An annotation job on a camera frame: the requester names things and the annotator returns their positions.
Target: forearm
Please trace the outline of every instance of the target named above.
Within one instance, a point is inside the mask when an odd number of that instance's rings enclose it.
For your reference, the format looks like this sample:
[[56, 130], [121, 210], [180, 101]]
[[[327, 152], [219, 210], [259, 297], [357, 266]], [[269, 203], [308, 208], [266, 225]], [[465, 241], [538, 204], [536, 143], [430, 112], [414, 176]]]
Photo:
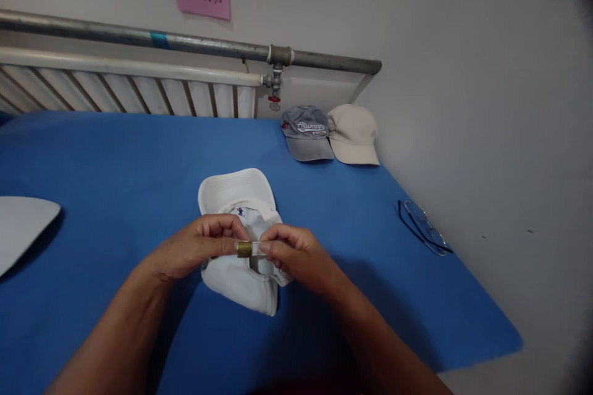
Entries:
[[348, 278], [344, 276], [327, 300], [343, 327], [368, 393], [451, 393]]
[[134, 269], [47, 393], [143, 393], [171, 286], [145, 262]]

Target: blue tape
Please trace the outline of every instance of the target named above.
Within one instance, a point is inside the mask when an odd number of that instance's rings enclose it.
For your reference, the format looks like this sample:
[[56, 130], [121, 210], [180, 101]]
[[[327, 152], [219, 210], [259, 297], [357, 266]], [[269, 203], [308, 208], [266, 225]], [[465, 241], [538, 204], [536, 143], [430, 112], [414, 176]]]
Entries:
[[150, 39], [153, 41], [153, 46], [155, 48], [171, 49], [165, 33], [150, 31]]

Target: beige cap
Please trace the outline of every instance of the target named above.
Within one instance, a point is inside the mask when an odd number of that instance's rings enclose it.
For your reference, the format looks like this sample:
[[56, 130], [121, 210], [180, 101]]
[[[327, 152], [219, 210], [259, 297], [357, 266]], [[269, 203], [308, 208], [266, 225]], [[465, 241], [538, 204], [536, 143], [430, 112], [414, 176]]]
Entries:
[[358, 105], [340, 105], [327, 113], [329, 142], [336, 159], [344, 164], [380, 165], [375, 151], [377, 122]]

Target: baseball cap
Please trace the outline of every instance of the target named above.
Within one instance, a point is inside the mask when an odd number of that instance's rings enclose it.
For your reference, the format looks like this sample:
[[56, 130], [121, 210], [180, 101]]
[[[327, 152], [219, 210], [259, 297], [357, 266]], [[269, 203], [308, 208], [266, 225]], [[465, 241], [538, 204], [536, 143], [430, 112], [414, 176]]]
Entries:
[[333, 159], [327, 140], [327, 117], [313, 105], [299, 105], [282, 114], [282, 132], [288, 150], [299, 162]]
[[227, 213], [227, 208], [240, 202], [254, 202], [262, 213], [266, 208], [276, 210], [272, 188], [257, 168], [211, 176], [204, 179], [198, 190], [198, 204], [202, 214]]
[[[252, 241], [259, 241], [273, 224], [282, 223], [272, 188], [256, 168], [204, 179], [198, 204], [202, 214], [231, 213], [239, 217]], [[201, 275], [210, 290], [269, 316], [276, 313], [278, 286], [293, 279], [265, 256], [208, 258], [201, 264]]]
[[345, 104], [327, 113], [329, 141], [344, 164], [380, 165], [375, 151], [377, 122], [366, 108]]

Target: gray cap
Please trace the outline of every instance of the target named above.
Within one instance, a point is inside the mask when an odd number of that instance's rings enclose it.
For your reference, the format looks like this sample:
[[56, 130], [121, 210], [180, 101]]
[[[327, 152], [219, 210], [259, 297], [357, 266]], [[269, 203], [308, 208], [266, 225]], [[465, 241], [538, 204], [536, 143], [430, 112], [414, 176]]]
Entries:
[[333, 159], [334, 152], [327, 139], [327, 117], [313, 105], [299, 105], [282, 114], [282, 132], [288, 150], [299, 162]]

